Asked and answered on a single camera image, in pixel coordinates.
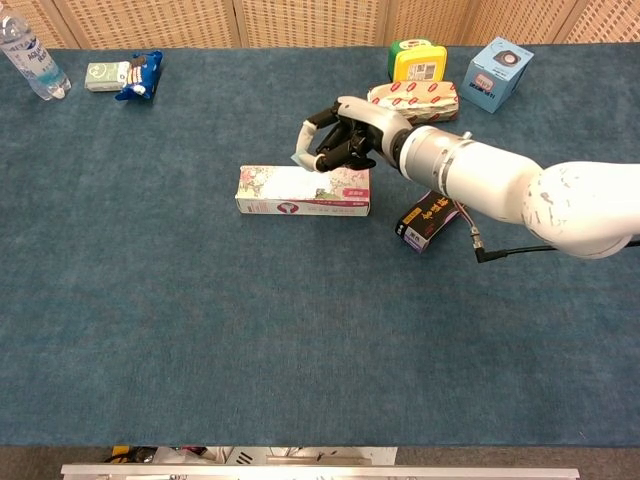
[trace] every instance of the yellow box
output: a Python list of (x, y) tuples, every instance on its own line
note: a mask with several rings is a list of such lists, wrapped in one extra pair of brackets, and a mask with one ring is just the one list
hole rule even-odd
[(393, 81), (427, 80), (439, 82), (444, 77), (447, 49), (443, 46), (420, 45), (396, 55)]

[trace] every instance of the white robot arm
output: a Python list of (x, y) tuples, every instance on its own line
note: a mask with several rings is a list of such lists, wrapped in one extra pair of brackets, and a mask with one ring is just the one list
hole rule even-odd
[[(335, 127), (308, 152), (318, 128)], [(557, 250), (603, 258), (640, 233), (640, 164), (533, 160), (444, 132), (356, 97), (307, 119), (293, 159), (308, 170), (375, 166), (378, 152), (404, 177), (502, 222), (523, 224)], [(483, 247), (479, 240), (474, 245)]]

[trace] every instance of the tissue box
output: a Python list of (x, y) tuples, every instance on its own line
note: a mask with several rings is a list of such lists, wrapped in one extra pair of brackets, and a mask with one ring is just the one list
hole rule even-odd
[(469, 64), (460, 96), (494, 113), (513, 93), (533, 53), (497, 37)]
[(370, 172), (338, 168), (327, 173), (298, 166), (244, 165), (236, 203), (242, 213), (273, 215), (369, 214)]
[(379, 85), (367, 100), (400, 112), (411, 123), (443, 122), (458, 115), (458, 92), (451, 82), (406, 81)]
[(451, 199), (429, 191), (398, 221), (396, 233), (411, 248), (422, 253), (458, 214)]

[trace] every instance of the light blue box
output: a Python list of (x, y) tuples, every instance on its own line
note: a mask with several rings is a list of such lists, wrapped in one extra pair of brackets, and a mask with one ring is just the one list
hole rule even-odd
[(494, 113), (513, 93), (533, 53), (496, 37), (471, 60), (458, 94)]

